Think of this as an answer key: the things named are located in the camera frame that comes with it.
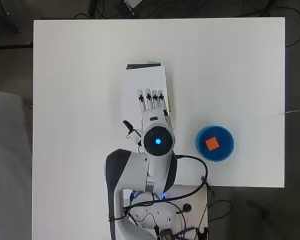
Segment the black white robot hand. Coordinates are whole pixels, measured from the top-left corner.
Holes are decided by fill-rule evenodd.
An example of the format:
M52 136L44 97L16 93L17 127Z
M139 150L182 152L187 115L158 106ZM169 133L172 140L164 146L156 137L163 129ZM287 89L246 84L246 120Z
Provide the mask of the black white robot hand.
M142 91L139 89L137 96L141 112L141 127L135 128L129 121L124 120L123 124L128 129L126 138L134 142L140 142L153 127L163 127L170 134L173 134L163 91L150 89Z

